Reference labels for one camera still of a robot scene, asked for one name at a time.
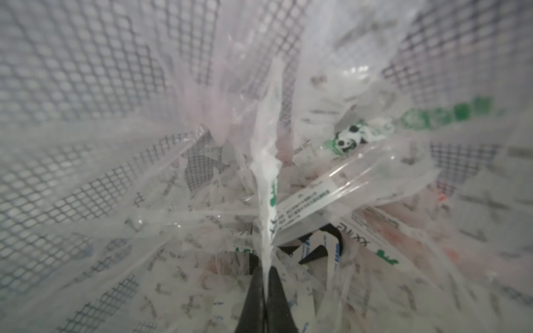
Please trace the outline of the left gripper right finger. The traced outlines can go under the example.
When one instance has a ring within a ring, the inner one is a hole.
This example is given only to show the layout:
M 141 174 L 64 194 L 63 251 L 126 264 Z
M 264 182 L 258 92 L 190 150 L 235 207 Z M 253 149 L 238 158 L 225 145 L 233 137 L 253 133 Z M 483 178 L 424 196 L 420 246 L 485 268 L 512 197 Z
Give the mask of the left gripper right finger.
M 266 331 L 268 333 L 298 333 L 278 270 L 274 266 L 270 268 L 268 275 Z

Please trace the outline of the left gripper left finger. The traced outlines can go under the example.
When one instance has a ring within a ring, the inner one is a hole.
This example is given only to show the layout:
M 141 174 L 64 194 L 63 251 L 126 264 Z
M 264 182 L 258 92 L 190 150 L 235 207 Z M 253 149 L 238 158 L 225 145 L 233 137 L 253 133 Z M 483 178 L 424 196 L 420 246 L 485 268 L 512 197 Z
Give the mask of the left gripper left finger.
M 265 332 L 265 292 L 263 270 L 255 268 L 235 333 Z

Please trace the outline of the clear chopstick wrapper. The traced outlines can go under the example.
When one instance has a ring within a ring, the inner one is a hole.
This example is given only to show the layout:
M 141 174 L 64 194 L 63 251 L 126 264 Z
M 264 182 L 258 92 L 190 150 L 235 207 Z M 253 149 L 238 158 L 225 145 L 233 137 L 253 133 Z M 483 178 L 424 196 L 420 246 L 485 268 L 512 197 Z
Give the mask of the clear chopstick wrapper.
M 265 88 L 255 119 L 251 139 L 251 170 L 255 176 L 260 209 L 261 265 L 263 285 L 268 293 L 269 271 L 272 266 L 274 238 L 277 233 L 278 175 L 282 162 L 276 157 L 278 121 L 282 104 L 283 72 L 285 64 L 275 57 L 266 78 Z

